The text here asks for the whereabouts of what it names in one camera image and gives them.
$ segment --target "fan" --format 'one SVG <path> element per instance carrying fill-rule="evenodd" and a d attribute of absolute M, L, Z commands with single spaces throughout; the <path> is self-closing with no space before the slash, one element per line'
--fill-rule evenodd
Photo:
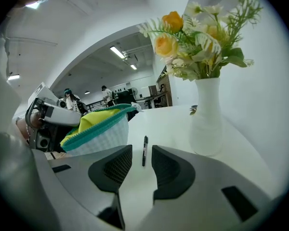
<path fill-rule="evenodd" d="M 137 95 L 137 93 L 138 93 L 137 88 L 132 87 L 132 88 L 131 88 L 131 91 L 133 92 L 134 98 L 136 99 L 136 95 Z"/>

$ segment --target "white vase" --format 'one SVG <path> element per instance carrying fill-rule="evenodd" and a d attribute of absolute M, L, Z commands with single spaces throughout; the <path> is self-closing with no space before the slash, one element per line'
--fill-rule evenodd
<path fill-rule="evenodd" d="M 220 152 L 223 126 L 219 103 L 219 78 L 196 80 L 198 107 L 191 116 L 189 143 L 196 154 L 213 156 Z"/>

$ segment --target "pen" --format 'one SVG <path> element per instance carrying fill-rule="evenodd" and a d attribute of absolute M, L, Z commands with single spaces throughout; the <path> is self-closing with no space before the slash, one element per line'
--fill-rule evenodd
<path fill-rule="evenodd" d="M 144 137 L 144 151 L 143 151 L 143 166 L 145 166 L 145 158 L 146 158 L 146 152 L 148 149 L 148 137 Z"/>

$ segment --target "desk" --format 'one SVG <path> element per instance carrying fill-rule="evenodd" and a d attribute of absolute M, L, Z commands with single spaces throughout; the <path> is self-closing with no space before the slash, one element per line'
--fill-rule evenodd
<path fill-rule="evenodd" d="M 159 98 L 161 96 L 166 97 L 166 101 L 167 101 L 167 106 L 169 107 L 169 102 L 168 102 L 168 96 L 166 95 L 166 91 L 163 91 L 161 93 L 158 93 L 157 95 L 151 96 L 151 97 L 146 97 L 146 98 L 142 98 L 142 99 L 137 99 L 136 102 L 144 102 L 144 101 L 151 101 L 151 108 L 154 109 L 154 99 Z"/>
<path fill-rule="evenodd" d="M 194 153 L 188 143 L 192 117 L 190 106 L 148 109 L 129 122 L 128 144 L 133 145 L 132 167 L 120 187 L 119 195 L 126 230 L 137 230 L 141 220 L 153 206 L 157 179 L 151 166 L 152 145 L 163 145 Z M 220 160 L 249 179 L 271 198 L 277 186 L 259 153 L 226 119 L 221 152 L 213 158 Z M 144 136 L 148 136 L 146 166 L 142 167 Z"/>

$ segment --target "yellow cloth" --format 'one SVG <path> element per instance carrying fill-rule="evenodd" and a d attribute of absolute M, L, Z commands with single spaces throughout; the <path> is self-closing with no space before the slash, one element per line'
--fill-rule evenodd
<path fill-rule="evenodd" d="M 107 118 L 113 116 L 114 114 L 118 113 L 120 109 L 111 109 L 111 110 L 101 110 L 101 111 L 93 111 L 91 113 L 88 113 L 84 115 L 80 119 L 79 127 L 73 131 L 71 134 L 66 135 L 66 137 L 60 142 L 60 145 L 63 146 L 63 144 L 75 136 L 76 134 L 79 134 L 83 132 L 84 130 L 87 130 L 88 128 L 93 127 L 94 125 L 106 120 Z"/>

